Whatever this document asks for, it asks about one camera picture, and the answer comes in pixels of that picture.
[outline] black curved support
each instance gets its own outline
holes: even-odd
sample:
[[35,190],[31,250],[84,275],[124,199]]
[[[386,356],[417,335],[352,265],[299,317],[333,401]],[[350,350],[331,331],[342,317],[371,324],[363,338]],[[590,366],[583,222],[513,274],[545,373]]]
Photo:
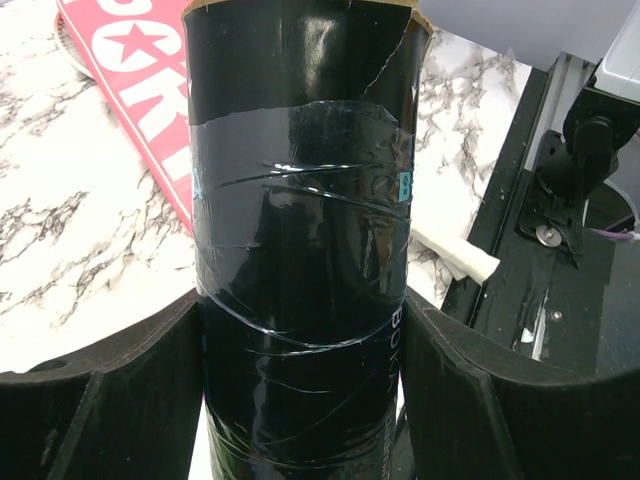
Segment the black curved support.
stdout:
[[25,374],[0,374],[0,479],[186,479],[202,402],[195,292]]
[[405,319],[418,478],[640,478],[640,371],[596,378],[530,360],[413,292]]

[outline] white marble surface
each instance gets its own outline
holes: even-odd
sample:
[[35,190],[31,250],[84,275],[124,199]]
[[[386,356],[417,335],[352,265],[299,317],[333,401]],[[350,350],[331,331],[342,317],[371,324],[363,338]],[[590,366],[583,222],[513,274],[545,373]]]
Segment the white marble surface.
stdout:
[[[56,50],[53,0],[0,0],[0,372],[142,320],[194,286],[192,240],[95,84]],[[413,216],[466,236],[529,67],[439,32],[420,88]],[[450,283],[412,242],[409,284]],[[208,474],[202,429],[194,456]]]

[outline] white lettering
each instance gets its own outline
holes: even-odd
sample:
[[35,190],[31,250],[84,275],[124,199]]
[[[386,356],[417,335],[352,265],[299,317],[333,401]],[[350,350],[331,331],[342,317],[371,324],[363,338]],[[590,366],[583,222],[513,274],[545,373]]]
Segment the white lettering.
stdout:
[[401,318],[402,318],[402,308],[393,314],[393,317],[391,318],[391,326],[393,328],[396,328],[400,323]]
[[391,348],[396,348],[400,343],[400,330],[396,330],[391,335]]
[[[142,35],[130,38],[131,35]],[[98,28],[91,37],[91,50],[98,63],[118,73],[137,72],[157,62],[156,54],[172,56],[182,48],[174,28],[150,20],[122,20]]]
[[395,352],[393,352],[393,355],[391,355],[391,358],[389,359],[389,361],[391,362],[391,368],[393,368],[394,363],[397,363],[398,365],[400,365],[400,360],[398,360],[399,353],[400,353],[400,350],[396,350]]
[[127,17],[132,15],[144,15],[153,8],[151,0],[129,0],[117,2],[116,0],[98,0],[100,8],[111,15]]
[[384,444],[382,453],[382,478],[388,480],[391,475],[391,432],[393,430],[392,421],[395,420],[394,415],[387,417],[384,425]]
[[153,107],[138,122],[138,127],[148,142],[156,138],[173,123],[178,115],[187,116],[187,99],[180,91],[180,86],[187,80],[171,68],[156,73],[142,82],[122,90],[120,98],[127,107],[145,100],[162,97],[160,103]]
[[191,150],[184,147],[162,162],[162,166],[174,182],[186,177],[191,173]]

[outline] metal screw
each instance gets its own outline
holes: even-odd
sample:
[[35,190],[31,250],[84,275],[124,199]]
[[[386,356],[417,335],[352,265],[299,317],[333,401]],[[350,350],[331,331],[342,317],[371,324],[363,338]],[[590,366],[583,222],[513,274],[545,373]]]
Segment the metal screw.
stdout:
[[536,228],[536,237],[538,241],[545,247],[559,247],[562,243],[562,235],[553,227],[540,225]]

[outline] black machine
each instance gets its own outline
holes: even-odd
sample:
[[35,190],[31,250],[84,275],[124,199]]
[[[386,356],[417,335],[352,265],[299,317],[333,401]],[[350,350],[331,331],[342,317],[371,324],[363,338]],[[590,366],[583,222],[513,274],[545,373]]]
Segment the black machine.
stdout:
[[[597,80],[568,56],[532,71],[470,236],[494,276],[454,283],[441,310],[409,289],[394,480],[640,478],[637,214],[609,181],[640,104]],[[200,342],[190,292],[0,374],[0,479],[186,479]]]

